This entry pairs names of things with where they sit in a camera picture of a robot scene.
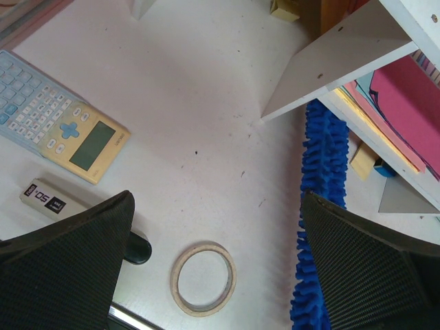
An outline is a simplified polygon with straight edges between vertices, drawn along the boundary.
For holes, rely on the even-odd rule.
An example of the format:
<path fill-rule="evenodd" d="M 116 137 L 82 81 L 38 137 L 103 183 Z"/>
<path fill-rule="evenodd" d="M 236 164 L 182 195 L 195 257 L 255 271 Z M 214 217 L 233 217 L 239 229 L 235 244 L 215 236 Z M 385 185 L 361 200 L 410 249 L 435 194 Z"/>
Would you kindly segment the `blue microfiber duster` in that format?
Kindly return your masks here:
<path fill-rule="evenodd" d="M 305 152 L 302 154 L 300 190 L 307 190 L 343 208 L 346 207 L 345 181 L 348 170 L 349 130 L 320 101 L 306 108 Z M 330 329 L 330 319 L 318 280 L 316 265 L 302 219 L 297 231 L 298 262 L 290 318 L 293 329 Z"/>

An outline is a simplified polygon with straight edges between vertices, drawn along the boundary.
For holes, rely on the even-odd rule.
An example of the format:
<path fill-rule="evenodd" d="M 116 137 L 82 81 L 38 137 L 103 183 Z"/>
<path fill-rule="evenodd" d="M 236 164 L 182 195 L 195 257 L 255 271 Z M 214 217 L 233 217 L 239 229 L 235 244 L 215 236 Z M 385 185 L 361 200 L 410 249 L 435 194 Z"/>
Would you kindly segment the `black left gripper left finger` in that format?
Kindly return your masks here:
<path fill-rule="evenodd" d="M 1 242 L 2 329 L 105 329 L 133 222 L 125 190 Z"/>

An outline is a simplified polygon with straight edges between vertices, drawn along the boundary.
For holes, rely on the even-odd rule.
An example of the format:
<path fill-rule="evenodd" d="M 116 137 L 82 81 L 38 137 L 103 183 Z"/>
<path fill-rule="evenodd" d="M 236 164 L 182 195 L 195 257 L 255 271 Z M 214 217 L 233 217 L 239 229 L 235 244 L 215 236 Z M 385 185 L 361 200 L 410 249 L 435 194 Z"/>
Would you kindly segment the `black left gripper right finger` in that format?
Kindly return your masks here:
<path fill-rule="evenodd" d="M 306 192 L 307 241 L 332 329 L 438 329 L 439 246 Z"/>

